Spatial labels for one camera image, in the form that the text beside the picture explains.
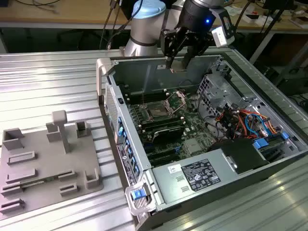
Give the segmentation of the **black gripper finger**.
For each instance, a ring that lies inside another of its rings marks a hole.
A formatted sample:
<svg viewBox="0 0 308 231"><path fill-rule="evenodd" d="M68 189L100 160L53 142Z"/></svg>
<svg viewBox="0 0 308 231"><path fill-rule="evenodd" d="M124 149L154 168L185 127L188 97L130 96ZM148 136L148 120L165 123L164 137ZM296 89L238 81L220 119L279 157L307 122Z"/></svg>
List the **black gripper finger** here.
<svg viewBox="0 0 308 231"><path fill-rule="evenodd" d="M166 58L166 69L170 69L175 56L184 47L187 39L186 28L162 29L160 34L161 50Z"/></svg>
<svg viewBox="0 0 308 231"><path fill-rule="evenodd" d="M194 43L188 47L184 55L184 68L187 68L189 62L195 56L201 56L213 42L212 35L208 32L203 37L196 37Z"/></svg>

